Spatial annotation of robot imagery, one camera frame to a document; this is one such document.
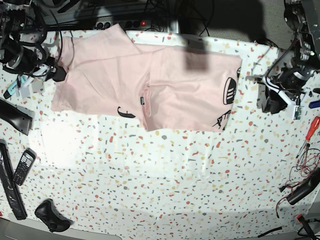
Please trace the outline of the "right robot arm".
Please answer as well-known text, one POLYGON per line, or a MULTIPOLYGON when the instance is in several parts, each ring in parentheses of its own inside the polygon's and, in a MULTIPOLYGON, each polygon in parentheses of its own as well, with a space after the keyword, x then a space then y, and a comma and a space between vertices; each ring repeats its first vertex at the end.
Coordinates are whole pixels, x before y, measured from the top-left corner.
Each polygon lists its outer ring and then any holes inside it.
POLYGON ((65 80, 59 58, 50 56, 42 44, 48 35, 41 8, 31 0, 0 2, 0 62, 2 69, 17 76, 3 97, 21 93, 34 79, 65 80))

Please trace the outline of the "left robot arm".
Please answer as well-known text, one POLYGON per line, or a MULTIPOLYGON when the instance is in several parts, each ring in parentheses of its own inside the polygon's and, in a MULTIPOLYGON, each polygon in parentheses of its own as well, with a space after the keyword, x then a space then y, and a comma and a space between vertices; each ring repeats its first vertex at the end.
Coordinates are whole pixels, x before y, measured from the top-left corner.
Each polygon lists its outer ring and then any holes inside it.
POLYGON ((320 2, 318 0, 284 1, 284 20, 293 31, 289 48, 279 55, 266 73, 255 80, 264 85, 261 110, 266 114, 287 111, 300 119, 304 88, 320 71, 320 2))

